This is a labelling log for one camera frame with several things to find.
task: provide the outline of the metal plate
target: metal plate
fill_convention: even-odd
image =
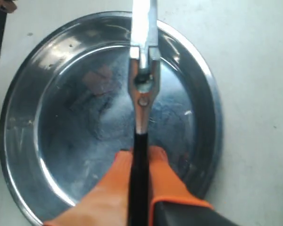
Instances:
[[[43,40],[9,87],[0,120],[0,157],[9,190],[40,225],[75,205],[133,145],[127,93],[130,13],[72,21]],[[215,81],[181,34],[158,22],[161,92],[150,144],[165,148],[191,192],[203,197],[218,162],[222,123]]]

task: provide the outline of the white surface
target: white surface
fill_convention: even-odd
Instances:
[[[131,0],[18,1],[3,40],[0,111],[16,70],[46,35],[77,17],[131,5]],[[224,153],[208,200],[242,226],[283,226],[283,0],[160,0],[158,18],[196,46],[219,85]],[[0,226],[6,225],[29,224],[0,168]]]

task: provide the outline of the stainless steel plate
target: stainless steel plate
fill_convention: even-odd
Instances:
[[[163,22],[161,92],[150,143],[165,148],[189,190],[203,197],[219,157],[215,81],[195,47]],[[127,93],[130,13],[85,16],[59,28],[27,57],[9,87],[0,156],[9,190],[36,225],[75,205],[121,148],[133,145]]]

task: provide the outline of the white table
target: white table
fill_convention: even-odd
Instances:
[[[45,36],[80,16],[130,11],[132,4],[17,3],[2,46],[0,111],[16,70]],[[283,226],[283,0],[160,0],[158,17],[198,48],[219,85],[224,152],[207,199],[242,226]],[[0,226],[7,225],[29,223],[12,201],[0,168]]]

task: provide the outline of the orange gripper pad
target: orange gripper pad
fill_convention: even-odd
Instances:
[[[120,151],[102,180],[78,203],[44,226],[125,226],[132,153]]]
[[[154,206],[157,202],[213,208],[210,203],[193,196],[185,184],[168,164],[166,152],[156,146],[149,149],[150,182],[152,199],[150,202],[149,226],[153,226]]]

